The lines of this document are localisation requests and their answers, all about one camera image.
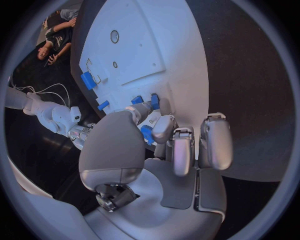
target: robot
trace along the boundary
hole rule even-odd
[[[227,207],[220,171],[233,161],[230,126],[222,113],[203,120],[198,161],[193,127],[178,126],[173,115],[162,115],[151,131],[157,143],[154,158],[145,160],[137,125],[152,113],[149,102],[115,110],[87,127],[78,125],[78,107],[45,102],[36,93],[9,87],[5,106],[37,116],[81,150],[80,178],[95,192],[98,210],[110,222],[102,226],[106,231],[117,226],[134,239],[207,239],[220,228]],[[97,221],[93,215],[87,218]]]

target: blue object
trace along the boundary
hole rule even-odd
[[[141,96],[136,96],[134,99],[131,100],[132,104],[141,104],[143,103],[143,99]]]
[[[88,90],[93,89],[94,87],[97,86],[97,84],[94,82],[92,75],[87,71],[83,74],[81,74],[81,78],[86,85]]]
[[[105,102],[101,103],[101,104],[98,106],[98,109],[101,111],[101,110],[103,110],[105,107],[107,107],[109,104],[110,104],[110,102],[106,100]]]
[[[150,145],[150,146],[154,143],[154,140],[151,136],[152,129],[153,128],[148,126],[148,125],[144,125],[140,128],[140,131],[143,134],[144,138],[146,140],[148,140],[147,144]]]
[[[153,110],[160,109],[160,100],[159,96],[156,93],[151,95],[151,106]]]

